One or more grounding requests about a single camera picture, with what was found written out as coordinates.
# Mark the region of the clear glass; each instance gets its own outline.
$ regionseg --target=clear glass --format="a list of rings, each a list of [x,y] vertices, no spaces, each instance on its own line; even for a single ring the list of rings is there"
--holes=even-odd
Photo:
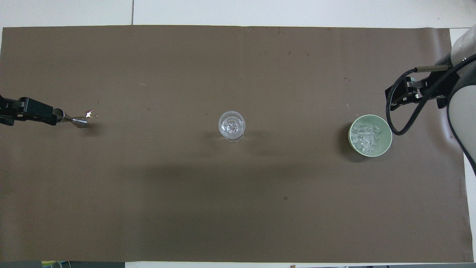
[[[237,111],[224,112],[218,121],[220,133],[232,143],[241,140],[245,127],[245,119]]]

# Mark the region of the black cable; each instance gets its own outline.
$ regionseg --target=black cable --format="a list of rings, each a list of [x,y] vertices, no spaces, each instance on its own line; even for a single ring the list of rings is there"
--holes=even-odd
[[[417,68],[413,68],[411,70],[406,71],[404,74],[402,74],[397,81],[392,85],[390,88],[390,91],[388,92],[388,97],[387,97],[387,103],[385,105],[385,115],[387,116],[387,123],[390,126],[390,129],[395,135],[403,135],[405,134],[410,127],[413,125],[415,122],[415,119],[417,116],[420,114],[420,111],[423,109],[423,106],[425,106],[426,102],[429,100],[429,98],[435,93],[435,91],[440,87],[440,85],[448,78],[448,76],[454,74],[455,72],[461,70],[463,67],[466,65],[470,64],[471,62],[476,60],[476,54],[472,55],[469,58],[466,58],[463,62],[458,63],[455,65],[453,68],[448,70],[446,73],[444,73],[432,86],[431,88],[425,93],[425,95],[421,98],[420,103],[418,106],[415,108],[413,111],[410,119],[406,123],[406,125],[402,128],[402,130],[398,131],[395,126],[393,126],[392,119],[390,117],[390,104],[392,102],[392,97],[393,93],[395,92],[395,89],[397,89],[398,84],[409,74],[413,72],[417,72]]]

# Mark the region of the metal jigger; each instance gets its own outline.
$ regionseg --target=metal jigger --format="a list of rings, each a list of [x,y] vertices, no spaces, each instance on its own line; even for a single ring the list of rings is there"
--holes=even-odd
[[[60,108],[54,108],[53,114],[56,115],[57,117],[56,119],[57,124],[62,122],[71,122],[77,128],[85,128],[88,124],[88,121],[86,120],[86,118],[80,117],[80,116],[71,117]]]

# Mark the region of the green bowl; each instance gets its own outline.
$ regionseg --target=green bowl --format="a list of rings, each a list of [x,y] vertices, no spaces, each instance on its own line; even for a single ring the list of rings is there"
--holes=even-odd
[[[352,141],[350,140],[350,131],[352,130],[352,127],[354,127],[355,124],[366,124],[366,125],[372,125],[380,128],[380,133],[378,136],[376,136],[376,143],[378,144],[377,150],[365,154],[361,150],[358,150],[355,148],[355,146],[352,144]],[[383,155],[389,148],[390,145],[392,144],[392,130],[388,126],[387,122],[380,116],[374,115],[374,114],[366,114],[363,115],[359,118],[357,118],[352,125],[350,125],[349,128],[349,143],[352,148],[358,152],[361,155],[365,155],[368,157],[376,157],[379,155]]]

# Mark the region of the brown table surface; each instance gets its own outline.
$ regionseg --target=brown table surface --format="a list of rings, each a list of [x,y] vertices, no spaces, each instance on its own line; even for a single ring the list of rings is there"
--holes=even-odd
[[[0,260],[473,261],[445,110],[380,157],[347,141],[449,51],[447,29],[4,28],[2,96],[98,117],[0,125]]]

